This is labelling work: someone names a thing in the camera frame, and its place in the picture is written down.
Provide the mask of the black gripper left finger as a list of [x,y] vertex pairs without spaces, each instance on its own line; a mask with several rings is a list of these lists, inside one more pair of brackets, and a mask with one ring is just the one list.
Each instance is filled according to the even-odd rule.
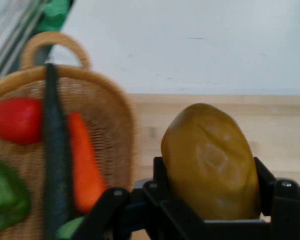
[[72,235],[74,240],[128,240],[146,230],[152,240],[204,240],[204,222],[168,189],[162,157],[153,159],[153,179],[132,192],[106,190]]

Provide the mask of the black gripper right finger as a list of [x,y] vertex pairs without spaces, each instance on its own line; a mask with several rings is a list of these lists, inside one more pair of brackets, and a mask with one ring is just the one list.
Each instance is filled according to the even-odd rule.
[[270,216],[271,240],[300,240],[300,185],[288,178],[276,178],[254,158],[260,193],[261,212]]

